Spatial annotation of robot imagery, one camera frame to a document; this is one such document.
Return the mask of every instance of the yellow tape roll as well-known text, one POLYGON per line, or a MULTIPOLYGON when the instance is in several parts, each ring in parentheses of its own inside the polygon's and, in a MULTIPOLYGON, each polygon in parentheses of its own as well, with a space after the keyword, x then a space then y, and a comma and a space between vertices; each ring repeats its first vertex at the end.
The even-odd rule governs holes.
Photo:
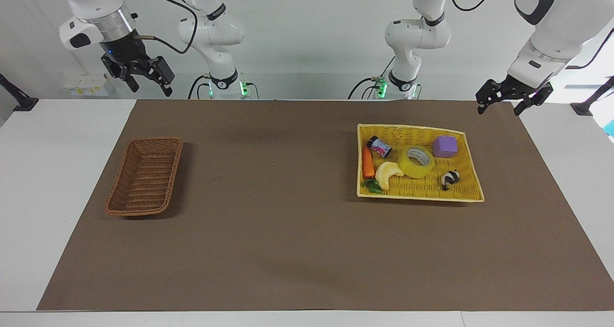
POLYGON ((409 145, 401 151, 398 163, 401 171, 407 176, 423 178, 435 166, 435 159, 428 149, 418 145, 409 145), (421 165, 412 163, 410 158, 416 159, 421 165))

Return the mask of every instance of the purple cube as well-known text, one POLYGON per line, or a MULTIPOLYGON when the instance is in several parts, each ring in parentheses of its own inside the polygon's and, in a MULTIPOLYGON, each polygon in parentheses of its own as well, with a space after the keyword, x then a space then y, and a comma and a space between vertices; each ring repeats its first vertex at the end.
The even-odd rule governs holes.
POLYGON ((433 156, 438 158, 452 158, 458 151, 455 137, 440 135, 433 143, 433 156))

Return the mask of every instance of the yellow wicker basket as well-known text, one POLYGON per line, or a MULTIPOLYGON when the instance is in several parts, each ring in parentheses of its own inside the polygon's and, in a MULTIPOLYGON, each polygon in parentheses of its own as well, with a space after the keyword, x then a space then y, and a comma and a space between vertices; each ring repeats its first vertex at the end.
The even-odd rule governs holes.
POLYGON ((465 133, 455 130, 405 126, 395 124, 359 124, 358 125, 358 181, 357 194, 362 198, 387 198, 387 199, 415 199, 415 200, 438 200, 456 202, 483 202, 484 193, 478 180, 478 175, 473 166, 469 145, 465 133), (458 153, 456 156, 435 158, 435 167, 424 178, 416 180, 408 176, 390 177, 390 190, 384 194, 374 194, 362 187, 362 147, 366 142, 377 135, 380 139, 392 146, 393 150, 382 158, 378 153, 373 154, 375 168, 384 162, 396 162, 401 154, 401 149, 406 145, 421 145, 432 150, 432 143, 440 135, 456 137, 458 153), (453 185, 450 190, 441 189, 441 176, 450 170, 457 170, 460 181, 453 185))

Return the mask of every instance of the table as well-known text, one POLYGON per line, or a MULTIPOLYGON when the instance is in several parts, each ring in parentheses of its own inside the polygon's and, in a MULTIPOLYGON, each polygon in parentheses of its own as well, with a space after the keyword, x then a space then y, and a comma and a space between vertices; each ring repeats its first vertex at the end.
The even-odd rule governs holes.
MULTIPOLYGON (((86 320, 104 325, 105 319, 130 324, 141 318, 143 326, 180 318, 187 325, 202 321, 240 325, 254 318, 263 325, 280 325, 288 319, 307 324, 307 318, 325 325, 377 321, 388 325, 481 326, 489 321, 498 325, 533 321, 553 326, 609 326, 614 322, 614 312, 27 313, 35 310, 133 106, 133 100, 42 100, 29 113, 15 113, 0 129, 0 244, 8 245, 0 250, 0 310, 11 312, 0 315, 0 325, 42 321, 83 324, 86 320), (33 160, 42 151, 48 160, 33 160), (29 210, 50 213, 24 213, 29 210)), ((614 171, 608 163, 614 147, 592 119, 576 117, 566 105, 531 109, 522 121, 612 276, 614 235, 610 229, 614 216, 607 212, 614 199, 608 196, 607 182, 614 171), (578 158, 582 165, 574 165, 578 158)))

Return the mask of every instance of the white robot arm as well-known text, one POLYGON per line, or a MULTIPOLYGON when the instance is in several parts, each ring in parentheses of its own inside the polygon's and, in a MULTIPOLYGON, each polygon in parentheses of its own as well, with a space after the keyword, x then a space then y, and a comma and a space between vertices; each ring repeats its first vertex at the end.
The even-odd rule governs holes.
POLYGON ((614 17, 614 0, 515 0, 516 10, 535 32, 501 83, 488 80, 476 94, 478 113, 502 100, 521 100, 515 108, 544 103, 553 89, 548 82, 579 54, 614 17))
POLYGON ((120 78, 133 92, 139 85, 133 75, 142 75, 160 85, 166 96, 175 75, 162 56, 150 58, 135 28, 136 13, 131 14, 123 0, 66 0, 74 17, 59 28, 62 43, 69 50, 100 43, 101 57, 113 78, 120 78))
POLYGON ((446 0, 413 0, 422 18, 393 21, 386 28, 386 43, 396 56, 392 69, 384 74, 387 95, 410 97, 422 64, 413 50, 439 49, 449 43, 452 30, 445 19, 445 3, 446 0))
MULTIPOLYGON (((189 0, 190 6, 203 14, 198 17, 198 28, 191 46, 206 60, 212 84, 213 98, 241 98, 245 93, 241 73, 228 49, 245 38, 243 24, 226 12, 222 0, 189 0)), ((179 36, 189 43, 194 21, 182 19, 179 23, 179 36)))

